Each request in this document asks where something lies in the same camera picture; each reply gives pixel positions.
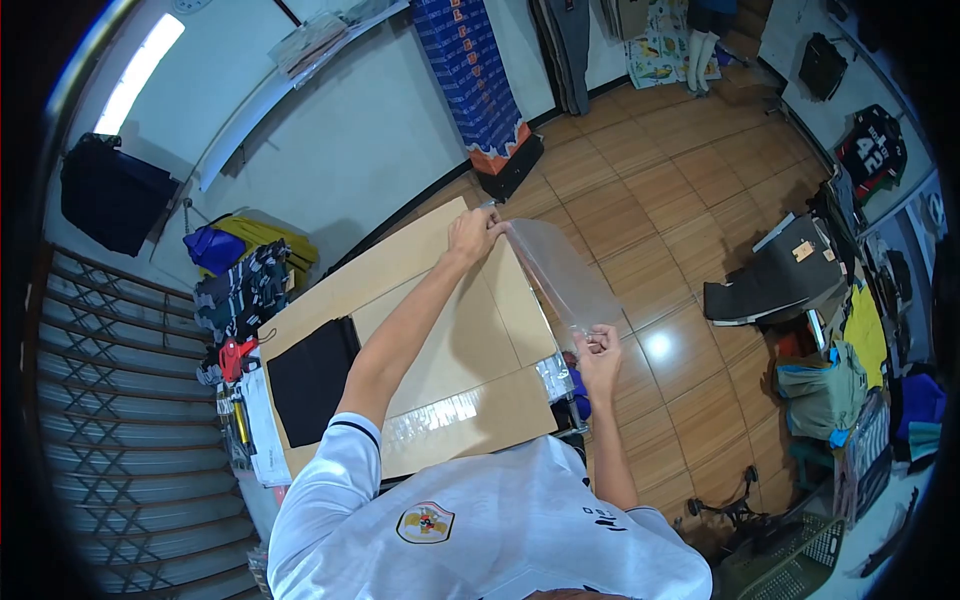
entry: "mannequin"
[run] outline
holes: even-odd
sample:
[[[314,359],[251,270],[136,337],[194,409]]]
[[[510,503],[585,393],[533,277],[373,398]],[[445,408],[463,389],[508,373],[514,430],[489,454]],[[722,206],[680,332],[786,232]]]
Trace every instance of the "mannequin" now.
[[[690,66],[686,86],[690,93],[704,95],[707,85],[707,63],[713,56],[717,40],[730,32],[736,18],[736,0],[690,0],[686,24],[690,27]]]

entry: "white paper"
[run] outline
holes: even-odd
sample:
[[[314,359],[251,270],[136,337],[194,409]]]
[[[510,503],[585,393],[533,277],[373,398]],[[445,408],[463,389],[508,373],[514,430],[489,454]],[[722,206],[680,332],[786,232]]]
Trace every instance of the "white paper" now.
[[[260,348],[255,348],[250,356],[259,358]],[[240,393],[247,402],[250,435],[256,450],[256,454],[251,456],[256,480],[267,487],[290,485],[293,479],[283,458],[283,446],[270,410],[267,380],[262,368],[244,373],[240,379]]]

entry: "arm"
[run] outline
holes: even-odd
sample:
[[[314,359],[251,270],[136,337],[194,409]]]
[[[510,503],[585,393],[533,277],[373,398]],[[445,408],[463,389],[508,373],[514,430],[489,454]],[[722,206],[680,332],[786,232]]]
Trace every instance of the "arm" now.
[[[356,413],[383,427],[387,405],[423,342],[474,263],[487,255],[506,228],[492,207],[465,211],[447,230],[448,250],[437,265],[380,324],[357,354],[337,413]]]
[[[580,371],[593,411],[593,478],[596,496],[626,511],[639,501],[613,410],[620,372],[620,338],[610,325],[595,325],[588,337],[575,335]]]

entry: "number 42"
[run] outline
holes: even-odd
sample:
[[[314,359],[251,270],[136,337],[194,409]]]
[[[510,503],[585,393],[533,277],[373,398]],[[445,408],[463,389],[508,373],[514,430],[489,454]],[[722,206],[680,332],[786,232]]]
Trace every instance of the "number 42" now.
[[[881,145],[885,141],[886,136],[881,136],[878,140]],[[880,153],[879,148],[874,149],[876,144],[877,142],[874,142],[872,137],[860,137],[856,140],[856,153],[863,161],[863,166],[867,169],[867,175],[872,175],[883,165],[883,154]]]

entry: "sticker label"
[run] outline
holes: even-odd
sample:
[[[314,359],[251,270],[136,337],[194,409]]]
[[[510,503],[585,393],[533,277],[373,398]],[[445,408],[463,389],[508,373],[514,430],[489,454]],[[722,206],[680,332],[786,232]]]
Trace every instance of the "sticker label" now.
[[[800,246],[793,249],[794,258],[797,259],[797,262],[800,262],[813,254],[813,244],[809,240],[803,242]]]

